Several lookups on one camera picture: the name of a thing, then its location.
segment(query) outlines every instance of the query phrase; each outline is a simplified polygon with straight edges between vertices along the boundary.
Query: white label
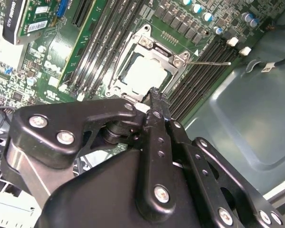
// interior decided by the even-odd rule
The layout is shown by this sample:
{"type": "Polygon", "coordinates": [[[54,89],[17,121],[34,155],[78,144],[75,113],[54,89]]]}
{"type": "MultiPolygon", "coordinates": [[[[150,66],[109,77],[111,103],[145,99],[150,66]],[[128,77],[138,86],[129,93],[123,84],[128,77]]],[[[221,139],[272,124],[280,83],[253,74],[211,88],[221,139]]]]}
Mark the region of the white label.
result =
{"type": "Polygon", "coordinates": [[[272,70],[272,68],[275,68],[275,63],[267,63],[266,67],[262,70],[262,73],[268,73],[272,70]]]}
{"type": "Polygon", "coordinates": [[[36,8],[35,14],[46,13],[47,10],[48,10],[48,6],[39,6],[36,8]]]}
{"type": "Polygon", "coordinates": [[[29,27],[28,27],[28,33],[29,32],[32,32],[32,31],[36,31],[38,29],[43,29],[47,26],[47,20],[45,21],[42,21],[42,22],[37,22],[37,23],[34,23],[34,24],[30,24],[29,27]]]}

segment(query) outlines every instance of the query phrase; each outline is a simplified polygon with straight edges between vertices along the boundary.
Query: green circuit board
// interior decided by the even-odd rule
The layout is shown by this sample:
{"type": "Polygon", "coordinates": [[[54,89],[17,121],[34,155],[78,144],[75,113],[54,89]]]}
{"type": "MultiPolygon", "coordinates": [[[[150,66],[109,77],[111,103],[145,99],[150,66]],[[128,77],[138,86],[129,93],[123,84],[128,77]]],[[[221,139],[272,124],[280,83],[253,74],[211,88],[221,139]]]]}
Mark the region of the green circuit board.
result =
{"type": "MultiPolygon", "coordinates": [[[[79,100],[78,95],[80,92],[85,93],[87,86],[81,86],[81,90],[78,90],[68,77],[75,72],[89,42],[96,36],[97,25],[102,21],[105,21],[103,30],[106,31],[109,26],[114,30],[109,34],[110,39],[105,40],[105,34],[99,35],[94,60],[100,69],[107,69],[98,84],[96,82],[99,75],[92,75],[93,79],[89,74],[85,76],[85,82],[91,82],[88,86],[94,84],[95,87],[93,94],[84,94],[82,100],[112,97],[108,96],[106,88],[118,55],[125,47],[125,39],[146,25],[151,28],[151,38],[160,43],[162,48],[176,56],[188,51],[190,61],[195,61],[216,36],[214,27],[222,28],[224,32],[237,37],[245,46],[253,48],[264,34],[263,23],[277,19],[285,10],[285,0],[255,0],[251,4],[244,0],[194,0],[188,6],[182,5],[180,0],[125,0],[127,7],[118,6],[121,3],[117,1],[115,8],[112,6],[106,9],[113,2],[115,1],[92,1],[86,9],[86,18],[82,25],[75,26],[74,15],[79,3],[70,0],[63,17],[58,18],[52,27],[46,28],[41,37],[24,45],[20,67],[7,71],[10,66],[0,61],[0,105],[21,107],[79,100]],[[202,11],[193,13],[194,4],[201,5],[202,11]],[[162,14],[158,12],[159,8],[163,8],[162,14]],[[241,15],[245,12],[252,13],[258,19],[255,28],[242,20],[241,15]],[[205,13],[212,15],[210,22],[203,19],[205,13]],[[179,25],[172,24],[175,18],[180,19],[179,25]],[[183,24],[188,26],[185,30],[180,28],[183,24]],[[108,52],[109,48],[112,48],[112,53],[106,55],[105,51],[108,52]]],[[[3,23],[5,9],[5,1],[0,0],[0,23],[3,23]]],[[[185,67],[176,83],[181,81],[190,68],[190,65],[185,67]]]]}

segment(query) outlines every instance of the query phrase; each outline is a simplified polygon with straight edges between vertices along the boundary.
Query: screw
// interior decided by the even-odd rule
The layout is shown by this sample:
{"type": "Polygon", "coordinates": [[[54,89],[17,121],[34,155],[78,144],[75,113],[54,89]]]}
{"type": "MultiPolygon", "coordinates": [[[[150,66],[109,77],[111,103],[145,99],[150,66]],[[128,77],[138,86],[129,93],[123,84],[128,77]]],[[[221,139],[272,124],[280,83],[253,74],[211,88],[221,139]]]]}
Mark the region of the screw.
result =
{"type": "Polygon", "coordinates": [[[279,225],[282,224],[281,219],[280,219],[275,213],[271,212],[271,217],[272,217],[279,225]]]}
{"type": "Polygon", "coordinates": [[[271,224],[271,220],[270,220],[269,216],[264,211],[260,210],[260,215],[261,215],[262,220],[265,223],[267,223],[268,225],[271,224]]]}
{"type": "Polygon", "coordinates": [[[202,144],[204,147],[208,146],[207,143],[203,139],[200,140],[200,144],[202,144]]]}
{"type": "Polygon", "coordinates": [[[57,140],[64,145],[70,145],[75,139],[71,132],[61,131],[57,134],[57,140]]]}
{"type": "Polygon", "coordinates": [[[174,125],[175,125],[177,128],[181,128],[181,125],[180,125],[180,123],[178,123],[178,122],[174,122],[174,125]]]}
{"type": "Polygon", "coordinates": [[[153,114],[159,119],[162,117],[162,115],[159,112],[155,111],[155,112],[153,112],[153,114]]]}
{"type": "Polygon", "coordinates": [[[232,219],[231,215],[228,213],[228,211],[226,211],[223,208],[220,208],[220,209],[218,209],[218,212],[219,212],[219,216],[223,220],[223,222],[225,222],[228,226],[232,226],[233,219],[232,219]]]}
{"type": "Polygon", "coordinates": [[[156,186],[154,194],[156,199],[161,203],[167,203],[170,199],[168,191],[162,186],[156,186]]]}
{"type": "Polygon", "coordinates": [[[47,124],[48,124],[48,121],[46,120],[46,118],[39,116],[39,115],[32,116],[28,120],[28,122],[31,126],[37,127],[37,128],[43,128],[43,127],[47,126],[47,124]]]}
{"type": "Polygon", "coordinates": [[[130,110],[130,111],[133,110],[133,107],[132,107],[132,105],[130,105],[130,104],[125,104],[124,107],[125,107],[126,109],[130,110]]]}

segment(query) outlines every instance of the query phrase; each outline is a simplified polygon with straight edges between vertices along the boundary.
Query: electronic component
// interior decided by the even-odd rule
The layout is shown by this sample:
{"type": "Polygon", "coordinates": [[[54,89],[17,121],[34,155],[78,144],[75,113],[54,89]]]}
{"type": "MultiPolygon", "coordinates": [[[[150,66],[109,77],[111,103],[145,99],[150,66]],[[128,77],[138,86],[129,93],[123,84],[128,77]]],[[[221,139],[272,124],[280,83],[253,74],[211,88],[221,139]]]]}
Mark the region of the electronic component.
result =
{"type": "Polygon", "coordinates": [[[229,46],[235,47],[235,45],[238,43],[238,38],[233,37],[230,40],[227,41],[227,44],[229,46]]]}
{"type": "Polygon", "coordinates": [[[192,40],[192,42],[195,43],[195,44],[198,44],[202,38],[203,38],[203,37],[202,37],[201,34],[196,33],[195,36],[194,36],[194,38],[193,38],[193,40],[192,40]]]}
{"type": "Polygon", "coordinates": [[[162,21],[169,24],[172,21],[173,14],[171,12],[166,12],[166,14],[163,16],[162,21]]]}
{"type": "Polygon", "coordinates": [[[156,9],[154,15],[157,16],[158,18],[162,18],[164,12],[165,12],[165,8],[162,7],[162,6],[159,6],[159,7],[156,9]]]}
{"type": "Polygon", "coordinates": [[[252,21],[252,19],[253,19],[253,15],[251,14],[251,13],[243,13],[242,14],[242,21],[244,21],[244,22],[251,22],[252,21]]]}
{"type": "Polygon", "coordinates": [[[41,36],[55,17],[57,2],[11,0],[7,2],[3,37],[14,45],[27,44],[41,36]]]}
{"type": "Polygon", "coordinates": [[[188,6],[191,4],[191,0],[182,0],[181,2],[184,6],[188,6]]]}
{"type": "Polygon", "coordinates": [[[219,27],[214,27],[213,28],[213,32],[217,35],[222,35],[223,33],[223,29],[222,28],[219,28],[219,27]]]}
{"type": "Polygon", "coordinates": [[[21,93],[18,93],[17,91],[14,92],[13,97],[12,97],[15,101],[19,101],[21,102],[23,95],[21,93]]]}
{"type": "Polygon", "coordinates": [[[181,33],[181,34],[185,34],[185,32],[187,31],[188,27],[189,27],[188,25],[182,23],[181,26],[178,29],[178,32],[181,33]]]}
{"type": "Polygon", "coordinates": [[[195,32],[192,28],[190,28],[190,29],[186,32],[185,37],[188,38],[188,39],[192,39],[193,36],[195,35],[195,33],[196,33],[196,32],[195,32]]]}
{"type": "Polygon", "coordinates": [[[239,53],[243,56],[248,56],[250,52],[251,52],[250,47],[244,47],[242,50],[239,51],[239,53]]]}
{"type": "Polygon", "coordinates": [[[61,0],[59,8],[58,8],[57,13],[56,13],[57,17],[60,18],[60,17],[64,16],[66,9],[67,9],[67,5],[68,5],[68,0],[61,0]]]}
{"type": "Polygon", "coordinates": [[[212,21],[212,14],[211,13],[204,13],[203,20],[206,22],[212,21]]]}
{"type": "Polygon", "coordinates": [[[249,26],[252,28],[255,28],[256,26],[258,26],[258,24],[259,24],[258,19],[252,19],[251,22],[249,22],[249,26]]]}
{"type": "Polygon", "coordinates": [[[194,5],[192,6],[192,12],[193,12],[193,13],[200,13],[201,10],[202,10],[202,8],[201,8],[201,5],[199,5],[199,4],[194,4],[194,5]]]}
{"type": "Polygon", "coordinates": [[[177,29],[181,24],[181,21],[178,18],[174,18],[170,26],[174,29],[177,29]]]}

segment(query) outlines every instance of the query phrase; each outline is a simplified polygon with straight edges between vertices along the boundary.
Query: pcie slot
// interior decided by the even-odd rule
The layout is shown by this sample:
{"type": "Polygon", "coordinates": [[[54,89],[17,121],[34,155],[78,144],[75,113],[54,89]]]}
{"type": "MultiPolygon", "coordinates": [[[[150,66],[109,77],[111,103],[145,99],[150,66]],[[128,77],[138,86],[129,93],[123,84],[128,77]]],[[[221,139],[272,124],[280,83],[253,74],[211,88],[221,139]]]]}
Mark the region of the pcie slot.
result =
{"type": "MultiPolygon", "coordinates": [[[[217,47],[215,50],[213,50],[213,53],[207,58],[205,61],[207,62],[221,62],[226,60],[226,55],[228,53],[226,52],[226,47],[220,47],[220,49],[217,47]]],[[[206,65],[201,65],[199,71],[194,72],[194,76],[191,77],[189,83],[187,86],[185,86],[180,93],[180,95],[177,98],[177,102],[173,102],[171,104],[171,109],[172,110],[178,110],[179,106],[187,99],[188,96],[192,96],[193,94],[188,94],[192,88],[196,88],[200,81],[204,78],[207,77],[208,73],[212,69],[217,69],[219,70],[219,67],[217,66],[206,66],[206,65]]]]}
{"type": "MultiPolygon", "coordinates": [[[[227,61],[233,61],[236,58],[237,57],[235,55],[232,55],[227,61]]],[[[201,92],[197,93],[197,95],[194,96],[191,99],[191,101],[188,102],[188,104],[186,104],[184,106],[185,109],[179,110],[177,113],[174,114],[174,116],[179,120],[184,119],[189,114],[189,112],[192,110],[192,108],[195,105],[197,105],[198,102],[204,97],[205,92],[207,92],[211,89],[211,87],[215,84],[215,82],[219,79],[219,77],[224,73],[224,71],[226,69],[227,69],[227,67],[222,67],[218,72],[216,72],[216,74],[211,78],[211,80],[206,84],[206,86],[201,89],[201,90],[203,90],[203,93],[201,93],[201,92]]]]}
{"type": "Polygon", "coordinates": [[[72,20],[72,24],[81,27],[85,21],[86,15],[92,5],[93,0],[82,0],[79,2],[77,10],[72,20]]]}
{"type": "Polygon", "coordinates": [[[71,76],[71,83],[72,86],[75,87],[75,89],[78,89],[78,85],[82,85],[83,81],[85,79],[85,72],[88,68],[88,63],[91,61],[91,53],[93,53],[94,49],[98,45],[98,39],[103,35],[105,32],[105,25],[106,23],[112,18],[113,14],[111,13],[113,10],[116,10],[117,1],[110,0],[107,2],[104,11],[97,23],[96,28],[94,29],[93,34],[91,35],[91,38],[84,50],[84,53],[76,67],[76,70],[72,73],[71,76]]]}
{"type": "MultiPolygon", "coordinates": [[[[236,55],[232,53],[227,53],[223,59],[225,61],[233,61],[236,58],[236,55]]],[[[213,86],[216,80],[221,76],[221,74],[227,69],[227,66],[212,66],[211,70],[207,73],[207,76],[201,78],[203,82],[193,86],[193,90],[189,90],[188,93],[191,94],[190,97],[186,97],[182,104],[181,108],[178,107],[174,109],[173,116],[179,119],[184,118],[186,113],[189,113],[191,109],[198,103],[198,101],[204,96],[206,92],[213,86]]]]}
{"type": "Polygon", "coordinates": [[[127,4],[128,1],[129,0],[118,1],[116,9],[113,10],[113,13],[110,14],[101,36],[93,38],[93,43],[96,43],[96,45],[94,45],[94,48],[92,48],[90,51],[88,62],[85,65],[84,71],[81,73],[83,80],[79,84],[79,90],[86,88],[86,86],[89,84],[87,81],[90,82],[89,79],[91,72],[93,71],[98,58],[102,55],[106,45],[108,45],[107,43],[113,37],[113,28],[118,27],[118,21],[116,20],[122,17],[125,10],[125,4],[127,4]]]}
{"type": "Polygon", "coordinates": [[[108,69],[111,66],[111,63],[113,62],[113,59],[114,59],[114,56],[115,56],[117,50],[119,50],[121,48],[121,46],[124,43],[124,40],[128,36],[130,26],[133,24],[133,22],[136,18],[136,15],[139,12],[143,3],[144,3],[143,0],[138,0],[138,1],[134,2],[132,4],[132,6],[130,7],[130,10],[128,10],[128,13],[126,14],[127,17],[123,21],[123,27],[118,32],[117,36],[115,37],[114,43],[116,45],[110,46],[110,49],[107,51],[107,53],[104,57],[103,68],[101,69],[95,84],[94,85],[91,84],[89,89],[88,89],[88,93],[90,94],[90,96],[93,96],[94,93],[96,92],[96,90],[98,89],[98,87],[100,86],[104,76],[106,75],[108,69]]]}

